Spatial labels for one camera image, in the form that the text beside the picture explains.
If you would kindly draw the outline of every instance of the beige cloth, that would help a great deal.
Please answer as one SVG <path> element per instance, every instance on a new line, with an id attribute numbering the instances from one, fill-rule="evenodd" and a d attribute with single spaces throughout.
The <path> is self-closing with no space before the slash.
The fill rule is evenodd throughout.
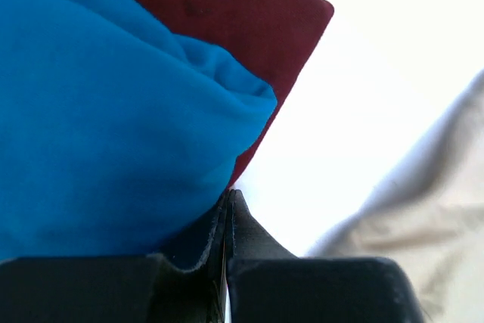
<path id="1" fill-rule="evenodd" d="M 386 256 L 434 323 L 484 322 L 484 74 L 464 94 L 432 183 L 347 227 L 325 256 Z"/>

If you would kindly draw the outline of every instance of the blue cloth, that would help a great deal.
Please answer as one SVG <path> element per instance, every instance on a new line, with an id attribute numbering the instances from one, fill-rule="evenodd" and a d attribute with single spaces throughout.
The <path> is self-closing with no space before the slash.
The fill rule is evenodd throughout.
<path id="1" fill-rule="evenodd" d="M 134 0 L 0 0 L 0 259 L 153 252 L 215 204 L 275 105 Z"/>

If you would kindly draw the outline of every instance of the cloth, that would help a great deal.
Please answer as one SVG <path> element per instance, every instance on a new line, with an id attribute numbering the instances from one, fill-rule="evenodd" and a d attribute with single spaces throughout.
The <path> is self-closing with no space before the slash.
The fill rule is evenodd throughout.
<path id="1" fill-rule="evenodd" d="M 0 259 L 155 251 L 275 108 L 227 51 L 134 0 L 0 7 Z"/>
<path id="2" fill-rule="evenodd" d="M 446 123 L 425 188 L 355 220 L 322 256 L 385 256 L 407 273 L 428 322 L 484 311 L 484 73 Z"/>
<path id="3" fill-rule="evenodd" d="M 328 25 L 325 0 L 137 0 L 174 33 L 221 45 L 267 81 L 278 106 L 257 142 L 238 159 L 244 171 Z"/>

